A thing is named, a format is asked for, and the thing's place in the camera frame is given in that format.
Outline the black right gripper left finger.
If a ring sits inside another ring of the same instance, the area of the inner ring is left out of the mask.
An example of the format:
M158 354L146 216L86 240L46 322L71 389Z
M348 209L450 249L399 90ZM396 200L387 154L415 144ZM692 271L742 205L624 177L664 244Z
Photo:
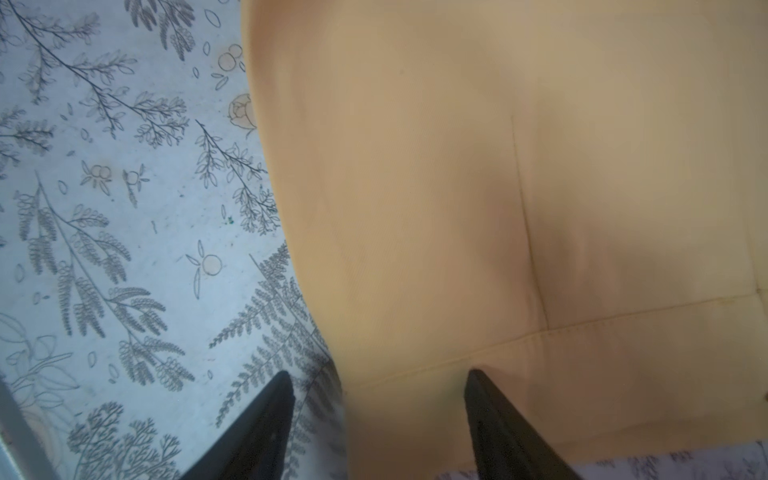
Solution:
M181 479L281 479L294 406L291 376L281 371Z

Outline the tan skirt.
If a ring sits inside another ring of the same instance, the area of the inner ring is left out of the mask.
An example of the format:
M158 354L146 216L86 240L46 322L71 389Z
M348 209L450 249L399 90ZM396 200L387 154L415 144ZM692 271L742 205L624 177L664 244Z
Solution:
M767 435L763 1L245 1L252 108L352 479Z

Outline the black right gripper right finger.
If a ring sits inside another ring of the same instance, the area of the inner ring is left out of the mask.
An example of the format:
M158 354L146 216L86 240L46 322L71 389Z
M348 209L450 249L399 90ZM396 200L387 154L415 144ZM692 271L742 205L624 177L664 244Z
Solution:
M483 371L469 371L464 402L479 479L581 479Z

